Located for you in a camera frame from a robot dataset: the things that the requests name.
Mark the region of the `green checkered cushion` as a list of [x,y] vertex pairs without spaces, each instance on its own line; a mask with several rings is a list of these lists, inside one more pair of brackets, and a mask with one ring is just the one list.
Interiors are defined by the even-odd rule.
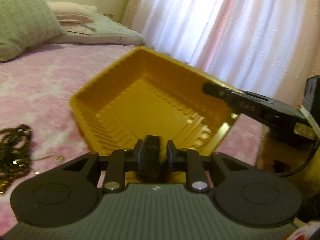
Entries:
[[1,62],[57,38],[63,29],[44,0],[1,0]]

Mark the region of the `yellow plastic tray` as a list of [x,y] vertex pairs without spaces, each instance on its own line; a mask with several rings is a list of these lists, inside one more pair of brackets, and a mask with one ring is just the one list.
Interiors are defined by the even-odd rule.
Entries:
[[101,156],[132,148],[139,139],[210,155],[238,118],[223,100],[202,87],[223,82],[151,49],[136,48],[86,83],[69,103],[90,150]]

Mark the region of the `white pink sheer curtain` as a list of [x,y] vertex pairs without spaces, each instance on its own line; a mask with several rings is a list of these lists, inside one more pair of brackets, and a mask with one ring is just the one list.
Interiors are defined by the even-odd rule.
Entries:
[[155,51],[291,105],[319,73],[319,0],[129,0],[121,21]]

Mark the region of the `folded pink towels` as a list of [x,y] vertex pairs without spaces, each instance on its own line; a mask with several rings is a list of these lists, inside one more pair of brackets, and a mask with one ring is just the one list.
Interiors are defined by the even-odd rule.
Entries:
[[92,14],[97,12],[97,7],[72,2],[47,1],[47,4],[64,31],[84,35],[93,34],[94,28],[90,28],[88,24],[94,23]]

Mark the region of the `grey green folded quilt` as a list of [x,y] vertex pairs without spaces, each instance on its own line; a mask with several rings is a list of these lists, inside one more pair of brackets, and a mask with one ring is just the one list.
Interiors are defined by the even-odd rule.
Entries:
[[46,43],[76,43],[76,44],[119,44],[124,46],[144,46],[146,40],[140,33],[131,30],[120,23],[98,13],[92,12],[93,23],[86,24],[92,33],[80,34],[66,31],[58,38]]

